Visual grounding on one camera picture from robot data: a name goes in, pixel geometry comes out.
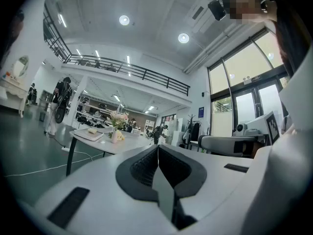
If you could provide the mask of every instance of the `gray floor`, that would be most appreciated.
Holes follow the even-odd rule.
[[[17,113],[0,108],[0,159],[4,175],[24,174],[66,165],[68,153],[52,138],[44,135],[43,122],[39,121],[42,108],[26,106],[24,118]],[[66,147],[70,147],[69,131],[73,128],[58,124],[55,138]],[[77,142],[75,151],[90,156],[102,154],[100,151]],[[74,153],[73,162],[88,158],[85,154]],[[91,160],[72,164],[74,172]],[[66,176],[66,166],[24,176],[6,177],[16,198],[34,205],[39,197],[54,184]],[[171,219],[174,191],[158,168],[154,177],[153,189],[158,191],[160,209]]]

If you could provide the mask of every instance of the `ceiling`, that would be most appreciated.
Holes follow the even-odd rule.
[[[113,58],[113,52],[132,50],[134,56],[145,54],[183,70],[232,24],[225,17],[219,22],[212,21],[203,33],[197,32],[186,21],[196,1],[46,0],[46,4],[61,36],[75,54],[77,45],[88,45],[82,47],[84,55],[95,55],[95,48],[101,49],[102,45],[102,57]],[[59,12],[67,28],[58,24]],[[128,26],[119,23],[122,15],[130,18]],[[186,44],[178,41],[183,32],[190,36]]]
[[[71,78],[71,86],[76,90],[82,80],[82,76],[76,74],[66,74],[66,76]],[[89,77],[85,90],[88,92],[84,93],[86,96],[94,97],[116,106],[123,104],[127,110],[144,113],[150,106],[154,106],[149,112],[152,116],[160,115],[172,109],[179,110],[185,108],[185,106],[165,98],[97,78]]]

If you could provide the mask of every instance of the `black table leg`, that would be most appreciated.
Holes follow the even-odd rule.
[[[68,158],[67,158],[67,176],[70,174],[70,169],[72,167],[72,160],[73,160],[73,154],[74,154],[76,141],[77,141],[77,139],[73,138],[72,143],[70,144],[69,154],[68,154]]]

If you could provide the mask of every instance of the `flower vase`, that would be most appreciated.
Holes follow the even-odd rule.
[[[117,130],[113,130],[113,133],[112,133],[112,138],[111,138],[111,142],[112,143],[116,143],[117,142]]]

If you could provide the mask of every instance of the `round mirror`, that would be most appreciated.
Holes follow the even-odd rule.
[[[13,64],[12,75],[14,79],[19,80],[26,74],[28,63],[28,56],[23,56]]]

